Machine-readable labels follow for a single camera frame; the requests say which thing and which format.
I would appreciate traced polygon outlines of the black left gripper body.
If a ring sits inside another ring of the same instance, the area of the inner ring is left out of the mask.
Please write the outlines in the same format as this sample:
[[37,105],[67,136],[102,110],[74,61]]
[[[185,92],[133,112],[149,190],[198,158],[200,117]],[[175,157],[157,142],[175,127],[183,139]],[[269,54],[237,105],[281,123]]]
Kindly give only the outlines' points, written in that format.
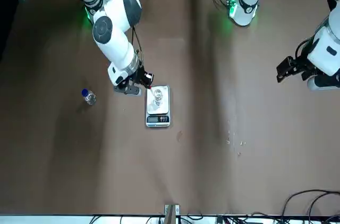
[[292,65],[292,75],[317,75],[316,67],[307,59],[306,55],[293,58]]

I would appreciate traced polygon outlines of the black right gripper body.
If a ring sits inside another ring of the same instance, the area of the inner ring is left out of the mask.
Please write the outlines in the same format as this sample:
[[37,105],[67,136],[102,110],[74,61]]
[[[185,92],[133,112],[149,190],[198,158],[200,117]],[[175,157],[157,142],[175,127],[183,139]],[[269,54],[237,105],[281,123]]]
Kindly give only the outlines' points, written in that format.
[[139,80],[143,80],[144,72],[145,72],[144,66],[143,66],[143,65],[140,65],[140,66],[137,68],[137,70],[136,70],[132,75],[130,75],[130,80],[131,80],[133,83],[139,84]]

